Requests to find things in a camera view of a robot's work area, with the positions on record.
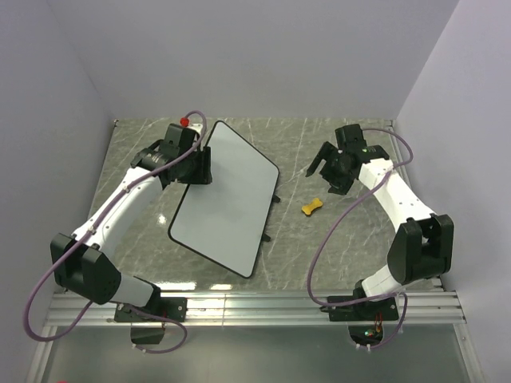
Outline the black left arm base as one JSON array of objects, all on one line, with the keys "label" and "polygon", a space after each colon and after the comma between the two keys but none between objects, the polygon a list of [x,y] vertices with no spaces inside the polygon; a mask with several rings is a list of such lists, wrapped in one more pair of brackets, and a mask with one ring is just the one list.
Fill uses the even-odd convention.
[{"label": "black left arm base", "polygon": [[[179,349],[187,340],[188,331],[184,326],[187,309],[185,297],[159,297],[145,307],[118,303],[113,321],[131,325],[130,339],[136,349],[153,354],[169,353]],[[167,325],[181,329],[183,337],[169,349],[154,349],[164,340]]]}]

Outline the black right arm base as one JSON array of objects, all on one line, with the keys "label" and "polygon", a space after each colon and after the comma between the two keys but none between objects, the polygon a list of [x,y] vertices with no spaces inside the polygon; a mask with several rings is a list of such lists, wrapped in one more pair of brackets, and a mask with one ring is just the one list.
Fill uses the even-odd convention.
[{"label": "black right arm base", "polygon": [[340,306],[352,298],[355,296],[329,296],[327,302],[335,306],[321,306],[320,311],[328,314],[330,322],[348,322],[348,334],[357,346],[379,345],[384,339],[383,323],[399,320],[395,298]]}]

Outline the yellow bone-shaped eraser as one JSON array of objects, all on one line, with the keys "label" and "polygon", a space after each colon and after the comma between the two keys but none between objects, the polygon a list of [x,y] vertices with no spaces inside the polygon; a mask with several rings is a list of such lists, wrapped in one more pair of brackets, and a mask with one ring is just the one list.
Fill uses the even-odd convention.
[{"label": "yellow bone-shaped eraser", "polygon": [[301,211],[306,216],[311,216],[316,210],[323,206],[323,202],[319,198],[314,198],[309,204],[303,205]]}]

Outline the white whiteboard black frame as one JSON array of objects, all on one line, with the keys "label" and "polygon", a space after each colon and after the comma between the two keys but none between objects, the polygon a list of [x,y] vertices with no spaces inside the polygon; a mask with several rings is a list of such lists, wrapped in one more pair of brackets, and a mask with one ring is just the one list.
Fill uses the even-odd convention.
[{"label": "white whiteboard black frame", "polygon": [[221,120],[213,125],[206,146],[212,151],[212,182],[186,187],[168,236],[182,247],[250,278],[263,242],[279,168]]}]

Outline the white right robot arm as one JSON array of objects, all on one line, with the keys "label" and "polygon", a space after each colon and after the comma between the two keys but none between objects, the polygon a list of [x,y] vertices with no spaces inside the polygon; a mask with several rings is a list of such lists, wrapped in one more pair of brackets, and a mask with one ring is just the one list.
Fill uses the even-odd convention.
[{"label": "white right robot arm", "polygon": [[359,124],[337,128],[335,144],[323,143],[306,174],[318,172],[336,195],[361,183],[367,191],[347,211],[374,197],[393,225],[386,265],[363,279],[351,299],[336,304],[352,306],[358,317],[368,319],[379,312],[380,301],[402,294],[405,286],[450,271],[454,221],[427,207],[400,176],[398,169],[410,161],[393,162],[382,146],[366,142],[364,131]]}]

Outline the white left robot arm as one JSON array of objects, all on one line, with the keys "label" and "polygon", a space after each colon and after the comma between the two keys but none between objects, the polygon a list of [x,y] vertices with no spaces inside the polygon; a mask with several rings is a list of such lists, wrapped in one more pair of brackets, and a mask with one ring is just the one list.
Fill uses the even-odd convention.
[{"label": "white left robot arm", "polygon": [[110,258],[141,212],[171,183],[212,182],[211,149],[200,145],[201,124],[170,124],[164,138],[140,150],[124,178],[96,213],[71,235],[56,235],[50,244],[55,282],[98,305],[133,306],[144,321],[161,312],[159,288],[122,274]]}]

